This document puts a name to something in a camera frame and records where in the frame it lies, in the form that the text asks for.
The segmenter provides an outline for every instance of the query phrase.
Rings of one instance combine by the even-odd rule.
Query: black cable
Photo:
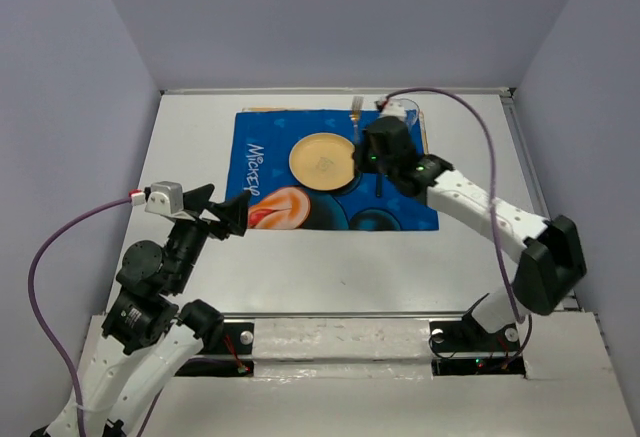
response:
[[[439,354],[438,352],[436,352],[433,349],[433,337],[429,337],[429,340],[427,341],[428,345],[429,345],[429,349],[431,350],[431,353],[433,353],[433,355],[435,355],[436,357],[438,357],[441,360],[451,360],[453,359],[453,356],[456,355],[458,352],[454,352],[453,354],[451,354],[449,357],[445,357],[442,354]]]

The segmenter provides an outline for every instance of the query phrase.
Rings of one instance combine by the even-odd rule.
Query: plate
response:
[[[321,132],[300,140],[291,149],[289,167],[305,187],[329,191],[353,180],[353,144],[341,135]]]

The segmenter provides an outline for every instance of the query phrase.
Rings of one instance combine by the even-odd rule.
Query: blue placemat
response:
[[[362,113],[360,128],[378,113]],[[252,193],[249,224],[254,228],[323,230],[438,230],[438,214],[401,195],[383,179],[375,195],[376,176],[364,174],[337,192],[302,187],[289,170],[289,152],[302,138],[332,132],[349,140],[353,126],[345,110],[242,112],[236,115],[227,179],[230,198]],[[420,125],[411,129],[420,151]]]

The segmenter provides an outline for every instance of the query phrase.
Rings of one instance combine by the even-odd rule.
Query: lavender wall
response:
[[[0,0],[0,22],[0,434],[26,436],[70,390],[29,308],[30,259],[61,224],[136,185],[159,95],[110,0]],[[128,215],[91,220],[42,262],[42,307],[76,359]]]
[[[160,88],[515,86],[566,0],[113,0]]]
[[[600,314],[640,432],[640,0],[570,0],[516,93],[551,212],[578,223]]]

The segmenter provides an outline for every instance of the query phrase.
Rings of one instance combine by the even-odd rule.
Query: wire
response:
[[[527,333],[524,336],[522,345],[520,345],[520,348],[516,351],[516,353],[513,354],[511,357],[504,359],[499,364],[494,365],[493,367],[489,367],[488,369],[485,369],[484,373],[495,372],[498,369],[504,369],[508,367],[514,360],[520,357],[520,355],[522,355],[522,352],[524,352],[524,349],[527,347],[527,344],[529,344],[529,340],[531,339],[531,334],[533,333],[533,318],[531,317],[531,314],[527,316],[527,320],[529,322],[529,328],[527,329]]]
[[[187,360],[186,364],[195,364],[195,363],[207,363],[207,364],[216,364],[216,365],[226,365],[227,362],[225,362],[224,360],[215,360],[215,359],[209,359],[207,357],[193,357],[192,359]],[[162,389],[160,389],[160,392],[158,392],[156,394],[156,396],[153,398],[153,400],[151,401],[151,405],[149,405],[149,410],[147,410],[147,414],[144,416],[144,420],[142,421],[142,424],[140,424],[140,429],[138,430],[138,433],[136,434],[136,437],[142,437],[142,433],[144,432],[144,429],[146,429],[147,424],[149,423],[149,420],[151,419],[151,414],[153,413],[153,410],[156,408],[156,404],[158,403],[158,400],[160,399],[160,394],[162,393]]]
[[[408,89],[401,89],[391,92],[387,94],[385,97],[385,102],[383,103],[383,108],[389,102],[389,100],[393,97],[396,97],[401,94],[410,94],[415,92],[430,92],[433,94],[440,94],[450,99],[455,100],[462,106],[464,106],[478,121],[480,127],[482,128],[482,132],[487,140],[487,147],[489,148],[489,160],[490,160],[490,184],[489,184],[489,218],[491,220],[491,235],[493,237],[493,245],[496,252],[496,258],[498,259],[498,267],[500,268],[500,275],[502,276],[502,281],[504,283],[505,289],[507,291],[507,296],[509,297],[509,304],[511,305],[511,310],[513,311],[513,315],[516,318],[516,322],[522,324],[524,322],[524,318],[520,316],[520,312],[518,311],[518,307],[516,304],[515,295],[513,295],[513,289],[511,288],[511,283],[509,282],[509,276],[507,275],[507,269],[504,264],[504,257],[502,255],[502,245],[500,239],[500,231],[498,228],[498,217],[496,216],[496,153],[493,146],[493,139],[491,138],[491,134],[489,133],[489,128],[487,127],[486,122],[480,116],[480,114],[474,109],[466,100],[448,92],[446,90],[438,89],[435,87],[411,87]]]
[[[160,392],[158,392],[156,394],[156,396],[153,398],[153,400],[151,401],[151,405],[149,406],[149,410],[147,410],[147,415],[144,416],[144,420],[142,421],[142,424],[140,425],[140,430],[138,430],[138,433],[136,434],[136,437],[142,437],[142,433],[144,432],[144,429],[146,429],[147,424],[149,423],[149,419],[151,419],[151,414],[153,413],[153,409],[156,408],[156,404],[158,403],[158,399],[160,399],[160,394],[162,393],[162,389],[160,389]]]
[[[40,246],[36,255],[33,257],[31,261],[31,266],[29,267],[29,276],[27,278],[27,288],[29,293],[29,303],[31,304],[31,309],[33,310],[33,315],[35,316],[40,328],[43,330],[49,341],[53,344],[55,349],[62,357],[64,364],[67,366],[67,370],[69,371],[69,375],[71,376],[71,384],[73,386],[73,392],[76,396],[76,404],[77,404],[77,416],[78,416],[78,433],[80,437],[87,437],[87,432],[84,426],[84,411],[82,410],[83,400],[82,400],[82,389],[80,387],[80,379],[78,377],[78,372],[76,371],[75,365],[69,357],[69,353],[66,351],[62,343],[55,336],[51,327],[47,324],[44,315],[42,315],[42,311],[40,310],[40,306],[38,305],[38,300],[36,299],[36,291],[35,291],[35,276],[36,276],[36,268],[38,267],[38,263],[42,258],[42,255],[45,251],[55,242],[55,240],[64,234],[67,230],[69,230],[74,225],[82,222],[83,220],[88,219],[89,217],[96,215],[104,210],[111,209],[113,207],[117,207],[118,205],[124,205],[131,202],[131,198],[127,197],[124,199],[114,200],[113,202],[109,202],[108,204],[101,205],[100,207],[96,207],[89,212],[86,212],[79,217],[76,217],[71,222],[63,225],[60,229],[55,231],[51,237],[45,240],[44,244]]]
[[[500,344],[500,347],[502,347],[502,350],[504,350],[505,357],[509,358],[509,347],[507,347],[507,344],[504,343],[502,337],[498,337],[498,343]]]
[[[231,341],[231,337],[229,337],[229,334],[226,334],[222,340],[224,342],[224,345],[227,347],[227,349],[231,353],[231,355],[233,355],[233,358],[236,360],[236,365],[238,366],[238,372],[240,373],[248,372],[249,369],[247,369],[247,367],[242,363],[242,361],[238,357],[238,354],[236,352],[235,347],[233,346],[233,342]]]
[[[436,357],[438,357],[439,359],[442,359],[442,360],[451,360],[451,359],[453,359],[453,356],[454,356],[454,355],[456,355],[456,354],[458,353],[458,352],[454,352],[454,353],[453,353],[453,354],[451,354],[449,357],[445,357],[444,355],[439,354],[438,352],[436,352],[436,351],[433,349],[433,337],[429,337],[428,344],[429,344],[429,349],[431,350],[431,352],[433,353],[433,355],[435,355]]]

